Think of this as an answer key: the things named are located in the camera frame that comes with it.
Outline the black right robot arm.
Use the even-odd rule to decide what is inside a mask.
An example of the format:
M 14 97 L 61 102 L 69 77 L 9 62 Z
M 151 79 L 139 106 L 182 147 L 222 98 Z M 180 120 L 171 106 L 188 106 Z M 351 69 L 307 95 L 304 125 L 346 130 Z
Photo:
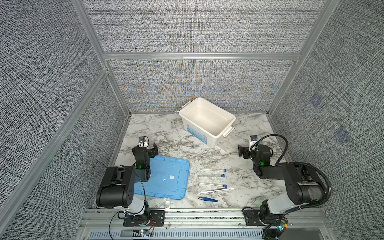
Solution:
M 318 207 L 331 196 L 331 183 L 318 168 L 301 162 L 271 165 L 274 155 L 266 145 L 243 147 L 238 145 L 238 154 L 253 162 L 254 173 L 264 180 L 284 181 L 286 190 L 276 198 L 262 202 L 259 219 L 265 225 L 275 224 L 292 212 Z

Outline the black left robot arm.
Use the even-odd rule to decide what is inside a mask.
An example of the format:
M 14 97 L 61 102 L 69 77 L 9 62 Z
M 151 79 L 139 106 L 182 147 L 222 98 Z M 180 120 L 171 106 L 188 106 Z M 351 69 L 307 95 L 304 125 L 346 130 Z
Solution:
M 143 185 L 151 176 L 151 159 L 159 154 L 157 144 L 148 149 L 137 145 L 133 148 L 135 164 L 132 166 L 108 167 L 96 196 L 100 208 L 122 207 L 121 213 L 129 224 L 146 226 L 151 222 L 150 207 L 147 200 L 134 195 L 135 184 Z

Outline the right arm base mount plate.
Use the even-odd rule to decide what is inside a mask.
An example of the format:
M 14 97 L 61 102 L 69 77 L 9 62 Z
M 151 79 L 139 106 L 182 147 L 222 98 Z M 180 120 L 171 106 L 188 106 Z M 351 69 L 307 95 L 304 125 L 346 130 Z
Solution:
M 248 227 L 267 226 L 267 224 L 263 223 L 260 220 L 259 210 L 257 209 L 251 207 L 244 207 L 242 208 L 242 214 L 244 216 L 246 226 Z

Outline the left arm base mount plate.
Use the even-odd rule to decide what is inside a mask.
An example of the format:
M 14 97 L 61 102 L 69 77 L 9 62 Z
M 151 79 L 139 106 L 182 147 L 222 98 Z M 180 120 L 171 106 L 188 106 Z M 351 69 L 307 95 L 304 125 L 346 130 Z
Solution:
M 163 210 L 145 210 L 142 215 L 131 215 L 125 213 L 123 222 L 124 227 L 163 227 L 165 221 L 165 213 Z

